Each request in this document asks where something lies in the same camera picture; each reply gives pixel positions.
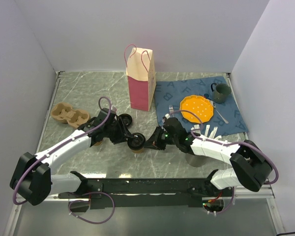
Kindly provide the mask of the brown paper coffee cup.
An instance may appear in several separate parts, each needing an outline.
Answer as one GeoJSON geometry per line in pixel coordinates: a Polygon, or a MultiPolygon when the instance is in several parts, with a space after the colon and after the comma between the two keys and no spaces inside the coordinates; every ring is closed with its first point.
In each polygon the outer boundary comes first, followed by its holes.
{"type": "Polygon", "coordinates": [[[138,149],[138,150],[132,150],[133,153],[138,154],[142,153],[144,151],[144,148],[138,149]]]}
{"type": "Polygon", "coordinates": [[[103,143],[103,141],[96,142],[96,143],[93,144],[93,146],[94,146],[94,147],[96,147],[96,146],[100,146],[100,145],[102,145],[102,143],[103,143]]]}

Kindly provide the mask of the pink cream paper gift bag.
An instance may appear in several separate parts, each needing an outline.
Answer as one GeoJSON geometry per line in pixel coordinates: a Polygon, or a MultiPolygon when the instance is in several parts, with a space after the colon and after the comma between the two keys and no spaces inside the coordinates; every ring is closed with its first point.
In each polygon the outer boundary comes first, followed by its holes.
{"type": "Polygon", "coordinates": [[[156,88],[153,50],[130,44],[130,55],[124,57],[128,79],[130,106],[149,111],[156,88]]]}

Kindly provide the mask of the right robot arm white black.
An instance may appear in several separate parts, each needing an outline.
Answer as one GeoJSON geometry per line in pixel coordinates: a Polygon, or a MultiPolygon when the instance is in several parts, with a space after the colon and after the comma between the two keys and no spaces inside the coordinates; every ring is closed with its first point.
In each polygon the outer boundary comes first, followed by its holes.
{"type": "Polygon", "coordinates": [[[183,153],[209,157],[230,165],[228,169],[212,171],[207,177],[205,190],[211,196],[237,186],[258,192],[273,170],[270,161],[250,140],[217,141],[186,131],[177,118],[166,119],[144,143],[145,148],[155,150],[164,150],[167,145],[175,145],[183,153]]]}

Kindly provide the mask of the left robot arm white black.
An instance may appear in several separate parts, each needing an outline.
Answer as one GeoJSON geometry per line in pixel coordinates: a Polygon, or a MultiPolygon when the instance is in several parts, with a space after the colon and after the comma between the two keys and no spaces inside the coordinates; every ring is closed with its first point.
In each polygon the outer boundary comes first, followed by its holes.
{"type": "Polygon", "coordinates": [[[36,154],[24,153],[17,163],[10,187],[13,203],[20,205],[17,195],[33,206],[43,202],[49,195],[71,192],[75,197],[83,197],[88,186],[84,177],[77,173],[56,175],[55,171],[72,156],[100,143],[104,138],[113,144],[133,138],[128,126],[132,123],[129,114],[117,115],[107,108],[98,116],[80,125],[70,136],[45,151],[36,154]]]}

